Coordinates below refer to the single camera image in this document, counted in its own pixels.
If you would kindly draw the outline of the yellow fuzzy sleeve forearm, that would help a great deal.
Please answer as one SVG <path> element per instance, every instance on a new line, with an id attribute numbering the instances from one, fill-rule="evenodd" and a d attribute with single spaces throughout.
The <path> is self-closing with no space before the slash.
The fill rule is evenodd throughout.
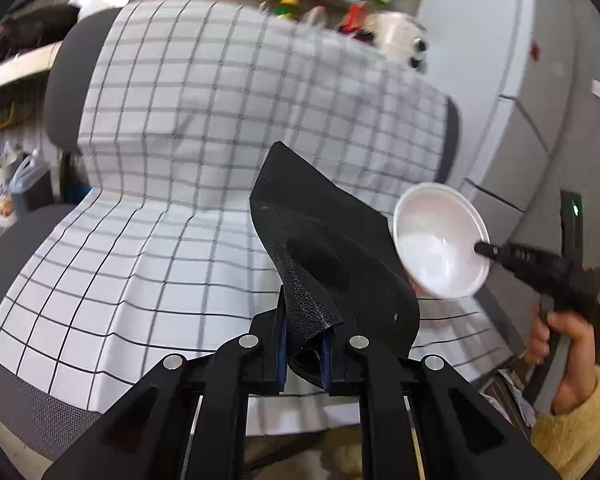
<path id="1" fill-rule="evenodd" d="M 600 366 L 588 400 L 569 414 L 542 414 L 530 442 L 563 479 L 582 479 L 600 456 Z"/>

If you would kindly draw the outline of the person's right hand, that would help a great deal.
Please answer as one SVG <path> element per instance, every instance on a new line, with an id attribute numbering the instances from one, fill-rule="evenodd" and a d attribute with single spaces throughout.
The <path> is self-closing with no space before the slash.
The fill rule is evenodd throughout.
<path id="1" fill-rule="evenodd" d="M 534 401 L 540 413 L 569 414 L 592 396 L 597 385 L 594 328 L 581 315 L 536 306 L 522 356 L 529 365 L 550 366 Z"/>

